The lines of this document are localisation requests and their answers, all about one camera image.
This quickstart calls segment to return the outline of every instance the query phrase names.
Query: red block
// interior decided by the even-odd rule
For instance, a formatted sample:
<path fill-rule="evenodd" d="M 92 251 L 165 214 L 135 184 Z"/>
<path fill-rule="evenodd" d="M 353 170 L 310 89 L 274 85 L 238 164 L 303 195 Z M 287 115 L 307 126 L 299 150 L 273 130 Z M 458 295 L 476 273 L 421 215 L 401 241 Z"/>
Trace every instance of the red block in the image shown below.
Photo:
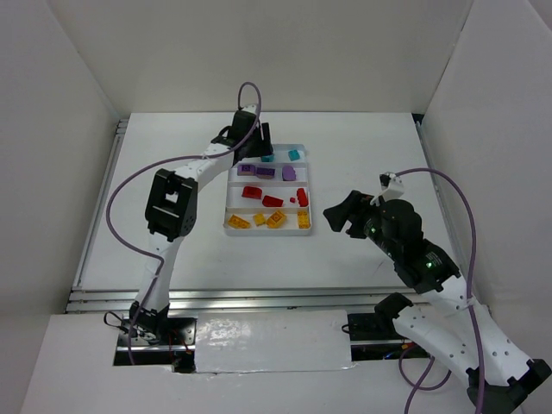
<path fill-rule="evenodd" d="M 284 205 L 284 200 L 276 197 L 265 196 L 262 199 L 262 205 L 265 207 L 281 207 Z"/>
<path fill-rule="evenodd" d="M 245 198 L 255 198 L 257 200 L 260 200 L 262 197 L 262 189 L 259 187 L 251 187 L 249 185 L 246 185 L 243 187 L 243 193 L 241 194 L 242 197 Z"/>
<path fill-rule="evenodd" d="M 301 207 L 309 205 L 309 199 L 307 198 L 307 193 L 304 191 L 304 188 L 299 188 L 297 190 L 297 198 L 299 199 L 299 205 Z"/>

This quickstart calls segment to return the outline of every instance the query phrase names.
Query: sorting tray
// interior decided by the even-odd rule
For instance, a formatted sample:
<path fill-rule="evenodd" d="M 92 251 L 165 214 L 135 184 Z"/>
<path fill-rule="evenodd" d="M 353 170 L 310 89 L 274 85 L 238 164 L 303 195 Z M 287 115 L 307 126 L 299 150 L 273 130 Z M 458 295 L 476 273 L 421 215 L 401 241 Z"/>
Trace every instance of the sorting tray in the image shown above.
<path fill-rule="evenodd" d="M 289 151 L 297 150 L 300 158 L 291 161 Z M 309 235 L 312 230 L 311 214 L 311 192 L 309 188 L 308 162 L 306 151 L 303 145 L 299 144 L 273 144 L 274 160 L 272 162 L 262 162 L 260 158 L 244 159 L 229 170 L 226 209 L 224 211 L 224 231 L 227 235 Z M 275 175 L 273 179 L 260 179 L 256 176 L 238 175 L 240 165 L 249 164 L 255 167 L 274 168 Z M 290 165 L 295 170 L 295 181 L 284 181 L 282 179 L 282 168 Z M 265 207 L 262 199 L 252 199 L 242 197 L 243 187 L 250 185 L 262 189 L 262 197 L 273 196 L 284 200 L 282 207 Z M 290 201 L 291 197 L 297 199 L 297 190 L 304 188 L 307 193 L 309 205 L 300 207 L 298 200 L 296 203 Z M 285 222 L 278 229 L 270 229 L 266 224 L 257 226 L 253 216 L 262 213 L 265 219 L 268 219 L 275 211 L 280 210 L 286 216 Z M 309 213 L 310 227 L 300 229 L 298 225 L 298 211 L 307 211 Z M 247 220 L 251 227 L 249 229 L 234 229 L 228 225 L 228 220 L 232 215 Z"/>

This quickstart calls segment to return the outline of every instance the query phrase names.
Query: purple block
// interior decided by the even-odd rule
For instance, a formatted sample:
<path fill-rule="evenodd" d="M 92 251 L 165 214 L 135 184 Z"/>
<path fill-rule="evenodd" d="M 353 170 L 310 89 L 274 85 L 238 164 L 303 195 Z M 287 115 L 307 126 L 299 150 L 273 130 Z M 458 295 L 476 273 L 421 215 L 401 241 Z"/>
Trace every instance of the purple block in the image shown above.
<path fill-rule="evenodd" d="M 282 168 L 282 179 L 284 181 L 295 181 L 296 178 L 297 176 L 292 166 L 284 166 L 284 168 Z"/>
<path fill-rule="evenodd" d="M 255 175 L 255 166 L 252 166 L 251 164 L 239 165 L 238 175 Z"/>
<path fill-rule="evenodd" d="M 273 168 L 263 168 L 261 166 L 257 167 L 257 177 L 260 179 L 273 179 L 276 174 L 276 170 Z"/>

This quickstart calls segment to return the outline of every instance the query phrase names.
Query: yellow block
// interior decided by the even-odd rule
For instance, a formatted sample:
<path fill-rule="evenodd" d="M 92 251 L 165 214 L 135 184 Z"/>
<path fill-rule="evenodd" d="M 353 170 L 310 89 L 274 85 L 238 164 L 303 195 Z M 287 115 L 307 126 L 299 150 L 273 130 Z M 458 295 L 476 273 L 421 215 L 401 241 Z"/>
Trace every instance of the yellow block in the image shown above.
<path fill-rule="evenodd" d="M 249 229 L 251 224 L 247 220 L 243 220 L 241 217 L 238 217 L 236 214 L 233 214 L 232 217 L 228 220 L 228 225 L 234 229 Z"/>
<path fill-rule="evenodd" d="M 253 219 L 255 221 L 255 224 L 257 224 L 257 226 L 261 226 L 267 222 L 266 218 L 262 215 L 262 213 L 255 214 L 253 216 Z"/>
<path fill-rule="evenodd" d="M 311 220 L 309 219 L 308 211 L 298 211 L 297 212 L 297 223 L 300 229 L 308 229 L 311 227 Z"/>
<path fill-rule="evenodd" d="M 284 224 L 286 217 L 285 214 L 282 213 L 280 210 L 275 211 L 267 220 L 267 226 L 270 229 L 277 229 L 282 224 Z"/>

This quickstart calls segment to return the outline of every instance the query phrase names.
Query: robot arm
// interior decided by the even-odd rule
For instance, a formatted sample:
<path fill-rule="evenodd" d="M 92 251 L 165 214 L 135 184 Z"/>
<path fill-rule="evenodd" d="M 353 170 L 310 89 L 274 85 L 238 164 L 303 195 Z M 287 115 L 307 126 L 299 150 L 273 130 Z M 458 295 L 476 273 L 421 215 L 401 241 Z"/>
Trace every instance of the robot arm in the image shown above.
<path fill-rule="evenodd" d="M 256 126 L 248 140 L 236 151 L 229 150 L 238 144 L 254 126 L 256 105 L 238 110 L 232 125 L 224 128 L 202 153 L 203 158 L 193 160 L 174 171 L 160 169 L 154 176 L 146 208 L 147 228 L 150 231 L 149 251 L 165 261 L 156 275 L 159 259 L 148 258 L 142 277 L 141 289 L 130 308 L 130 317 L 147 333 L 150 341 L 166 334 L 169 309 L 169 286 L 180 244 L 190 234 L 196 222 L 198 194 L 218 174 L 228 171 L 238 161 L 273 153 L 268 123 Z M 147 302 L 143 303 L 148 290 Z"/>
<path fill-rule="evenodd" d="M 456 264 L 444 250 L 423 238 L 422 219 L 412 205 L 397 199 L 402 194 L 400 179 L 388 173 L 380 176 L 380 182 L 382 192 L 378 196 L 351 191 L 341 204 L 325 210 L 329 226 L 340 232 L 347 221 L 351 222 L 347 234 L 374 242 L 393 260 L 395 272 L 405 285 L 445 317 L 457 339 L 430 324 L 402 295 L 392 295 L 379 305 L 379 311 L 392 319 L 400 335 L 426 348 L 468 384 L 467 393 L 473 402 L 479 371 L 468 306 L 474 307 L 486 365 L 484 412 L 512 412 L 550 376 L 549 366 L 545 361 L 532 360 L 514 345 L 476 298 L 467 300 L 466 280 Z"/>

